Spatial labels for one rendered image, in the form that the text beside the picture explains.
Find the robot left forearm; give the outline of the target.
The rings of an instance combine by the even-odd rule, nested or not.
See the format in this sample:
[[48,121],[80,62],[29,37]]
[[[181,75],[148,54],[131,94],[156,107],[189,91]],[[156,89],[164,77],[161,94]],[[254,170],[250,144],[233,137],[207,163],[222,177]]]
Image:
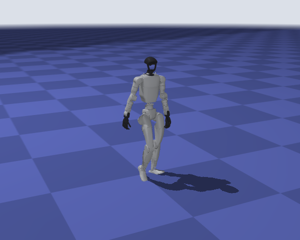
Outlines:
[[163,113],[165,115],[167,115],[167,111],[169,111],[168,98],[162,99],[161,103],[162,103],[162,107],[163,107]]

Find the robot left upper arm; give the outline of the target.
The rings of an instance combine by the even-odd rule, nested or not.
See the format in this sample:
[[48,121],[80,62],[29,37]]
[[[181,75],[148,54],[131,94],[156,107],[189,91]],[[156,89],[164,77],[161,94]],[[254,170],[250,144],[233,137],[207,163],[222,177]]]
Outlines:
[[168,97],[167,93],[165,92],[165,81],[166,78],[162,75],[159,75],[160,77],[160,85],[159,85],[159,97],[163,100]]

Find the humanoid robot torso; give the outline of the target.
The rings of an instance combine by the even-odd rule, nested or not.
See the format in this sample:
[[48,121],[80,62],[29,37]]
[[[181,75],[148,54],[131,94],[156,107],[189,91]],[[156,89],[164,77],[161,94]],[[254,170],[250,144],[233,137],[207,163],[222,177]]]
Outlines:
[[[152,73],[154,74],[154,73]],[[149,73],[142,74],[142,83],[139,85],[139,96],[141,101],[147,103],[142,114],[146,113],[150,120],[156,118],[156,109],[153,108],[154,102],[157,101],[160,88],[160,76],[155,72],[154,76],[149,76]]]

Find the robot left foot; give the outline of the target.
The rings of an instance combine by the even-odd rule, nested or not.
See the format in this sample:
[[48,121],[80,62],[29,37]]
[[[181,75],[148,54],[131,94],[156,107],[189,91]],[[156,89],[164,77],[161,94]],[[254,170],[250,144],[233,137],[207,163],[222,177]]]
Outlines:
[[149,170],[148,172],[149,172],[149,173],[156,174],[156,175],[162,174],[162,173],[165,172],[164,170],[158,170],[158,169],[153,169],[153,170],[154,170],[154,171]]

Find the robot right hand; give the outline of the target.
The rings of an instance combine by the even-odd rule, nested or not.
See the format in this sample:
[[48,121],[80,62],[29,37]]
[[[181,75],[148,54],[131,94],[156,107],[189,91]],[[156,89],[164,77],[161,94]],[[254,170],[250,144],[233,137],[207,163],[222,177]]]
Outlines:
[[127,129],[127,130],[130,130],[129,128],[128,128],[128,125],[131,127],[131,125],[130,125],[130,123],[129,123],[129,117],[130,117],[130,113],[128,112],[127,113],[127,116],[123,116],[124,117],[124,119],[123,119],[123,123],[122,123],[122,126],[125,128],[125,129]]

